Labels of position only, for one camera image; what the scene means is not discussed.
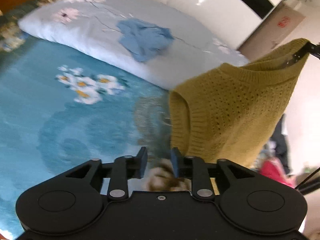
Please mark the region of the light blue floral quilt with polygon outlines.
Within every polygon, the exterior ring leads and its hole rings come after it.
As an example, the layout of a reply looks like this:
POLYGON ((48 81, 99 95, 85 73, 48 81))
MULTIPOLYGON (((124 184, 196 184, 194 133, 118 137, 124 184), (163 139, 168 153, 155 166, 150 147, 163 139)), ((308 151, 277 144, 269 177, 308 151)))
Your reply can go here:
POLYGON ((59 0, 18 25, 165 89, 223 63, 247 63, 195 18, 153 0, 59 0))

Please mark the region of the mustard yellow knit sweater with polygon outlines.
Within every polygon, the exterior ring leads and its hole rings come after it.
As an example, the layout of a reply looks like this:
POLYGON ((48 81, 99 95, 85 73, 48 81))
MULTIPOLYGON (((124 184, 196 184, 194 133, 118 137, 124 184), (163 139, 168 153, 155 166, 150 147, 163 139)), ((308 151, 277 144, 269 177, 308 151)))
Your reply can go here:
POLYGON ((307 57, 290 60, 306 44, 298 38, 245 66, 223 63, 176 86, 171 146, 208 163, 252 166, 291 99, 307 57))

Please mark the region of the blue crumpled garment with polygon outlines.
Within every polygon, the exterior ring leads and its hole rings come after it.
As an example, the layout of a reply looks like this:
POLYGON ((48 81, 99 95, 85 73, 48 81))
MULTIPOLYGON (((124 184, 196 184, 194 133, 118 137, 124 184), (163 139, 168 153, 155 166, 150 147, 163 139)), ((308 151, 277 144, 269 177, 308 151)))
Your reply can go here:
POLYGON ((117 28, 122 33, 119 43, 138 62, 146 62, 158 56, 175 39, 170 29, 137 18, 119 21, 117 28))

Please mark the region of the pink red garment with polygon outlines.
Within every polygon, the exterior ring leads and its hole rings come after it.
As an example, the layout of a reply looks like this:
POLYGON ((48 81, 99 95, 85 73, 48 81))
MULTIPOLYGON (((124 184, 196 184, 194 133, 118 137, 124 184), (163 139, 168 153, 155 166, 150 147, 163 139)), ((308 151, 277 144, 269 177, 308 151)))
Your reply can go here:
POLYGON ((284 167, 277 157, 266 159, 263 162, 259 173, 291 188, 296 187, 296 177, 290 177, 285 173, 284 167))

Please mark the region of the teal floral bed sheet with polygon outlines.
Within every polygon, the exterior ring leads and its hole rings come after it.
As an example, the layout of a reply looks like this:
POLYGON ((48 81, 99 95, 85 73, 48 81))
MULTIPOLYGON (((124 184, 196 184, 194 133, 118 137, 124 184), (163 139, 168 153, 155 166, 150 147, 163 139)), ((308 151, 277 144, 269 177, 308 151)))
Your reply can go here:
POLYGON ((108 163, 162 153, 168 93, 73 48, 21 31, 31 0, 1 16, 1 236, 23 229, 15 204, 26 189, 93 158, 108 163))

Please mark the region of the red paper wall decoration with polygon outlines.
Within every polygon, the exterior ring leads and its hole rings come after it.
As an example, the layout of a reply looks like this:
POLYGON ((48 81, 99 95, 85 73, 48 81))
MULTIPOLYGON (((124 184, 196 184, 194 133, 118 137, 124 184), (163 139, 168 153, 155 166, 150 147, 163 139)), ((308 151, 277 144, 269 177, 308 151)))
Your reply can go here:
POLYGON ((280 28, 285 28, 291 22, 291 18, 288 16, 284 16, 281 20, 277 23, 277 26, 280 28))

